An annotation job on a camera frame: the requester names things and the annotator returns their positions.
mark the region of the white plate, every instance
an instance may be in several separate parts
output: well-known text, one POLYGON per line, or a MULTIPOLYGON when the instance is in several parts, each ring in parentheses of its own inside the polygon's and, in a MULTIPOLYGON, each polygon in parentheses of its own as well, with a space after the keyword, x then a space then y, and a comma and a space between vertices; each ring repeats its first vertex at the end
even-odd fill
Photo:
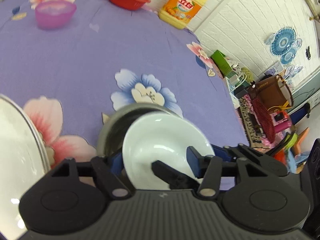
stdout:
POLYGON ((30 119, 2 95, 0 127, 0 232, 14 240, 26 231, 18 211, 19 200, 50 167, 30 119))
POLYGON ((151 170, 156 160, 195 178, 187 162, 188 146, 195 147, 203 156, 214 155, 203 133, 178 116, 151 113, 138 118, 128 129, 122 147, 130 181, 137 189, 168 190, 169 185, 151 170))

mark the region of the orange label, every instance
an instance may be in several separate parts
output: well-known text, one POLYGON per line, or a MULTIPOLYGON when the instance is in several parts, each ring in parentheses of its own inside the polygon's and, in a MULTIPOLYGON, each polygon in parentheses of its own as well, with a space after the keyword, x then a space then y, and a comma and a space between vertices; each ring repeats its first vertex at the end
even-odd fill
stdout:
POLYGON ((169 0, 163 10, 178 20, 188 24, 201 9, 201 6, 193 0, 169 0))

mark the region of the blue flower print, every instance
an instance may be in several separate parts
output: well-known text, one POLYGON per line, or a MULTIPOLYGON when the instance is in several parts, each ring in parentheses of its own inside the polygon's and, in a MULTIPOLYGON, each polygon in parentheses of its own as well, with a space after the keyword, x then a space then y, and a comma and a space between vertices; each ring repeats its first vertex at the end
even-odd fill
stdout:
POLYGON ((130 70, 121 69, 115 74, 115 79, 121 92, 111 94, 114 110, 117 111, 133 103, 154 103, 183 117, 174 94, 168 88, 162 88, 161 82, 154 75, 142 74, 141 77, 138 77, 130 70))

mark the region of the dish soap bottle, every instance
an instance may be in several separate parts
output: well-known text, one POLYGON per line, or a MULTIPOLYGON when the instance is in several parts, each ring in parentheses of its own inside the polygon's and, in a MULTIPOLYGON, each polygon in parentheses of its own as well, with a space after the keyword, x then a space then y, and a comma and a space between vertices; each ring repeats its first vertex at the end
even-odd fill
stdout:
POLYGON ((169 0, 159 11, 159 18, 178 29, 185 28, 207 0, 169 0))

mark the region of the floral tablecloth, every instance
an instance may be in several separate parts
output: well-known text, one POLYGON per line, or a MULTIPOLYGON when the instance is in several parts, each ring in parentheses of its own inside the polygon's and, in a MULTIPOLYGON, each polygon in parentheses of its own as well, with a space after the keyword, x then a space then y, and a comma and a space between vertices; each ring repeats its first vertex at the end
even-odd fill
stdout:
POLYGON ((217 146, 248 144, 228 90, 193 33, 148 10, 70 1, 77 5, 72 21, 52 31, 36 26, 31 7, 38 0, 0 3, 0 93, 33 121, 51 164, 94 156, 102 114, 135 102, 171 109, 217 146))

